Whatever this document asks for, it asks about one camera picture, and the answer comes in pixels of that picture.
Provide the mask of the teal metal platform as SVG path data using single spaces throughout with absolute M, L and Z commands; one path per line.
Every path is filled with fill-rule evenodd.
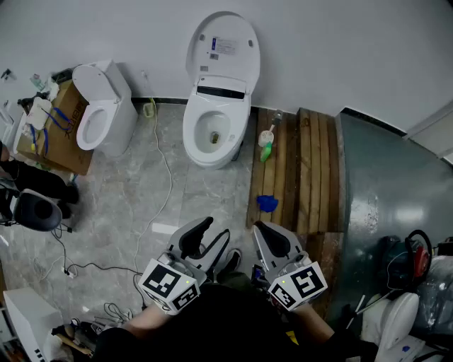
M 420 229 L 433 245 L 453 236 L 453 167 L 388 129 L 340 113 L 344 155 L 345 231 L 328 323 L 379 290 L 379 239 Z

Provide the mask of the person's black shoe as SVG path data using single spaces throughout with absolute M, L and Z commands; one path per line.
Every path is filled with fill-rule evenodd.
M 224 283 L 229 277 L 235 275 L 241 264 L 241 258 L 240 249 L 234 248 L 227 253 L 226 259 L 217 273 L 217 283 Z

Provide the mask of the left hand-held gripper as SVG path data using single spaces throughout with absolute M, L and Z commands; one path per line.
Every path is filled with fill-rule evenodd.
M 151 259 L 141 276 L 139 287 L 164 313 L 177 315 L 200 296 L 206 274 L 214 270 L 227 248 L 229 229 L 222 231 L 201 253 L 203 236 L 213 221 L 206 216 L 180 227 L 167 244 L 170 252 Z M 191 257 L 190 263 L 182 260 L 186 257 Z

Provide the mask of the small white toilet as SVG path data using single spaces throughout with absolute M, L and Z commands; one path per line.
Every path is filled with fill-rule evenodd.
M 76 134 L 78 146 L 109 157 L 121 156 L 129 146 L 138 114 L 117 64 L 109 59 L 79 65 L 72 81 L 88 102 Z

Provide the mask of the red black power tool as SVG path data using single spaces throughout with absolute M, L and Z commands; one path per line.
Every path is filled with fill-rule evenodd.
M 415 229 L 404 240 L 408 253 L 408 268 L 411 272 L 411 281 L 421 283 L 430 270 L 433 258 L 432 243 L 428 235 Z

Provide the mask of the grey padded stool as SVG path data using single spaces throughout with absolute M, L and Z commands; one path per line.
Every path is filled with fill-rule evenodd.
M 31 230 L 49 232 L 62 222 L 62 211 L 51 199 L 31 189 L 25 189 L 17 198 L 13 220 Z

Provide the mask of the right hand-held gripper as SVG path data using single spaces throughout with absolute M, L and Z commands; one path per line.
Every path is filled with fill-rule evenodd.
M 308 303 L 327 288 L 318 262 L 312 262 L 292 231 L 272 222 L 256 221 L 252 238 L 269 283 L 267 292 L 285 310 Z

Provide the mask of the blue cloth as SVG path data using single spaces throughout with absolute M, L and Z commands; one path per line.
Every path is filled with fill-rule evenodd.
M 272 213 L 276 210 L 279 201 L 273 195 L 260 195 L 256 197 L 257 205 L 261 212 Z

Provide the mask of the person's black shirt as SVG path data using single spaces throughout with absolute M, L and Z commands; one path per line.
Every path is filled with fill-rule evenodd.
M 285 324 L 269 302 L 219 284 L 147 338 L 121 327 L 102 332 L 93 362 L 374 362 L 377 346 L 348 330 L 323 344 L 302 334 L 289 314 Z

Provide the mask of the person's right forearm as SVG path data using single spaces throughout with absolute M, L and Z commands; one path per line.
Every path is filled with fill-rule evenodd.
M 309 303 L 301 304 L 291 311 L 291 316 L 302 327 L 302 334 L 312 343 L 323 344 L 333 335 L 333 329 Z

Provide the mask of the white box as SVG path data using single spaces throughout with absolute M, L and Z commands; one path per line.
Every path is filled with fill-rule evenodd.
M 53 328 L 63 324 L 62 314 L 32 288 L 4 291 L 13 328 L 32 362 L 48 362 L 44 345 Z

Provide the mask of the white plastic pouch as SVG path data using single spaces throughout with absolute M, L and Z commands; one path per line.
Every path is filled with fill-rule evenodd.
M 45 127 L 51 109 L 52 103 L 49 100 L 36 97 L 25 121 L 35 129 L 41 130 Z

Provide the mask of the clear plastic wrapped bundle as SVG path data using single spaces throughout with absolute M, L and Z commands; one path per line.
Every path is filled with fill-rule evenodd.
M 418 286 L 418 312 L 413 332 L 419 336 L 453 336 L 453 256 L 436 256 Z

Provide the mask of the brown cardboard box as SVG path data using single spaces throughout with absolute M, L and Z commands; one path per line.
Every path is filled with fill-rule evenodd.
M 25 121 L 28 113 L 24 115 L 14 151 L 51 169 L 85 175 L 93 152 L 81 149 L 76 136 L 88 103 L 72 80 L 59 86 L 51 103 L 52 109 L 41 130 Z

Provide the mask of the person's dark green trousers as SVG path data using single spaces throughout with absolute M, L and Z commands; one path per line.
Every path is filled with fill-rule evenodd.
M 247 275 L 239 271 L 218 273 L 217 283 L 237 290 L 245 290 L 253 286 Z

